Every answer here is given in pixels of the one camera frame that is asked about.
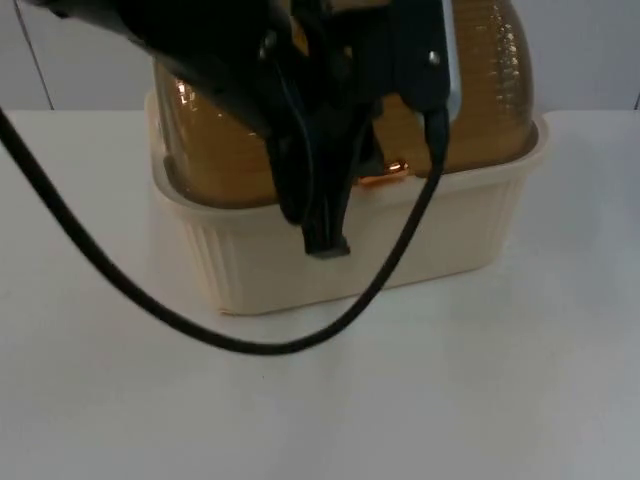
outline black cable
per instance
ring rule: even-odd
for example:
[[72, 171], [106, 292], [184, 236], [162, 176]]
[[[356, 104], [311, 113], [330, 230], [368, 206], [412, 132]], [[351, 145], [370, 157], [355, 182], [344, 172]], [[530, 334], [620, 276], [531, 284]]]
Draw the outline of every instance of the black cable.
[[170, 328], [207, 345], [248, 355], [275, 356], [301, 352], [319, 345], [342, 332], [367, 308], [400, 262], [440, 182], [449, 143], [447, 110], [443, 108], [429, 112], [424, 117], [425, 138], [431, 153], [433, 167], [429, 179], [426, 181], [409, 215], [409, 219], [398, 237], [397, 243], [380, 271], [364, 293], [332, 324], [298, 340], [272, 344], [243, 341], [208, 330], [170, 310], [148, 295], [109, 259], [76, 219], [1, 108], [0, 141], [2, 141], [9, 155], [33, 187], [40, 200], [42, 200], [78, 250], [114, 288], [133, 303]]

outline brown translucent bottle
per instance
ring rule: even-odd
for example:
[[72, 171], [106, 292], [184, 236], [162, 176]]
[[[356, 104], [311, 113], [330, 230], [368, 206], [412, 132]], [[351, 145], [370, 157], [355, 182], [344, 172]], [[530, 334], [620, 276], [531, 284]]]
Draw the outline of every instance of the brown translucent bottle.
[[[453, 0], [453, 7], [463, 101], [452, 130], [449, 172], [511, 161], [536, 140], [531, 62], [511, 1]], [[175, 186], [217, 208], [276, 203], [264, 142], [158, 65], [155, 81]], [[428, 174], [422, 129], [399, 97], [384, 99], [375, 130], [390, 174], [405, 166], [418, 176]]]

